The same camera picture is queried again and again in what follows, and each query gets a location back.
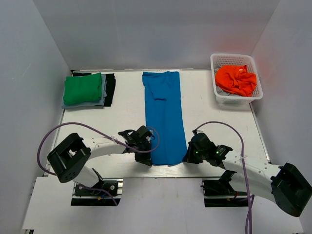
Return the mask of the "white plastic basket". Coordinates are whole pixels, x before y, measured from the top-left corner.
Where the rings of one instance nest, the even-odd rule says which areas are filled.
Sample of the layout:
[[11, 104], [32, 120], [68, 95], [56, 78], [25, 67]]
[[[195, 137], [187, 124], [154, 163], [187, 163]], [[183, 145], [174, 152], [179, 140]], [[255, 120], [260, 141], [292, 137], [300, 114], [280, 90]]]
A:
[[[242, 54], [225, 54], [225, 53], [216, 53], [210, 56], [211, 72], [212, 72], [212, 81], [215, 99], [218, 103], [235, 103], [235, 104], [247, 104], [251, 103], [254, 100], [259, 100], [263, 98], [262, 87], [260, 79], [257, 73], [256, 65], [251, 56], [242, 55]], [[217, 92], [216, 82], [215, 82], [215, 67], [222, 67], [224, 65], [233, 65], [233, 66], [247, 66], [247, 71], [254, 73], [256, 75], [256, 87], [252, 92], [251, 97], [242, 97], [242, 96], [225, 96]]]

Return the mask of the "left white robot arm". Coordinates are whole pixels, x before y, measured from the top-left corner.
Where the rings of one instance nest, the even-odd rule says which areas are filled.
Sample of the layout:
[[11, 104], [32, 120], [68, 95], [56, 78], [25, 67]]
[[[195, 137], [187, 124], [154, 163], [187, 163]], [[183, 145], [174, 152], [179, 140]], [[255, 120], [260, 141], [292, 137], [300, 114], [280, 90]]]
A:
[[78, 133], [72, 133], [50, 152], [47, 159], [61, 183], [74, 181], [97, 195], [103, 189], [103, 179], [95, 169], [88, 168], [86, 162], [100, 156], [134, 153], [136, 162], [151, 166], [154, 133], [157, 131], [146, 126], [136, 131], [118, 132], [124, 141], [113, 136], [83, 139]]

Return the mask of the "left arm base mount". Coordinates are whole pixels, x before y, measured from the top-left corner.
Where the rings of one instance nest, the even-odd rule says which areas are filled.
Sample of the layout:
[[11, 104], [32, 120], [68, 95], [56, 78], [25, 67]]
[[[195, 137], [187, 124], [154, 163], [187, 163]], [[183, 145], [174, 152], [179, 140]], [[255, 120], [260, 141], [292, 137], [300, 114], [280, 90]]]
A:
[[121, 200], [123, 179], [106, 179], [100, 189], [106, 190], [112, 197], [103, 191], [87, 190], [78, 183], [74, 183], [71, 206], [114, 207]]

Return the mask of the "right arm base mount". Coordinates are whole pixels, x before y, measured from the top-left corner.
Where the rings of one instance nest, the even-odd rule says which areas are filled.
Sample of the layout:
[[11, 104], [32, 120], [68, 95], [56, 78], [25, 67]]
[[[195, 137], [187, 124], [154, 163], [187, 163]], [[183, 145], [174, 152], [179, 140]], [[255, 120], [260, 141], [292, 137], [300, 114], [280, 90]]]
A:
[[217, 179], [202, 180], [206, 208], [248, 207], [247, 193], [235, 191], [228, 182]]

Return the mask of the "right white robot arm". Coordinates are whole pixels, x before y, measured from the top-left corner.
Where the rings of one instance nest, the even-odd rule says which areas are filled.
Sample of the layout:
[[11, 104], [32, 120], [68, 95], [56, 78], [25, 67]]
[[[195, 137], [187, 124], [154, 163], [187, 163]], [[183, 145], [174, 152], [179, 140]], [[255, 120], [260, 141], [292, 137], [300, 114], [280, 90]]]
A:
[[299, 217], [312, 196], [312, 187], [292, 164], [283, 166], [243, 159], [231, 147], [216, 146], [204, 133], [194, 135], [189, 142], [184, 162], [204, 161], [224, 169], [218, 180], [203, 181], [207, 196], [250, 193], [275, 203], [285, 213]]

